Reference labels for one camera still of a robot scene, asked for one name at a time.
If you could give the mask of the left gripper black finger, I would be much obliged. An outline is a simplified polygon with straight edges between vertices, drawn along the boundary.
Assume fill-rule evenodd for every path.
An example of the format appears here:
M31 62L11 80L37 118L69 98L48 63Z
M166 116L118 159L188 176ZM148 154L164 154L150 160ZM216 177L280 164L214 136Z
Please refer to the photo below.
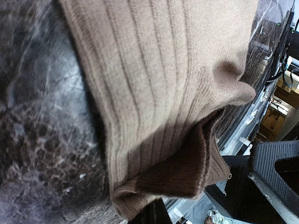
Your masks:
M145 207L145 224L172 224L162 198L156 199Z

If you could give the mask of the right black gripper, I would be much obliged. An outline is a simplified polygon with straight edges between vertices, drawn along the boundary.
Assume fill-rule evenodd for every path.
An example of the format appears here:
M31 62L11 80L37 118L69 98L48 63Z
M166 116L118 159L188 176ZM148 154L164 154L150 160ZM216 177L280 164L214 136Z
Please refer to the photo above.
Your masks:
M250 224L299 222L299 142L258 143L249 165L233 166L225 192L217 185L205 193L224 216Z

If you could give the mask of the plain brown sock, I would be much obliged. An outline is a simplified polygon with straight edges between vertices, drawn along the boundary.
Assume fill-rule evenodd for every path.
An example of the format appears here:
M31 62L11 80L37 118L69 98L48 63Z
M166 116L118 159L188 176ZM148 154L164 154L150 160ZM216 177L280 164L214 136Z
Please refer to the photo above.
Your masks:
M110 197L133 220L162 196L226 180L215 128L241 82L256 0L63 0L106 130Z

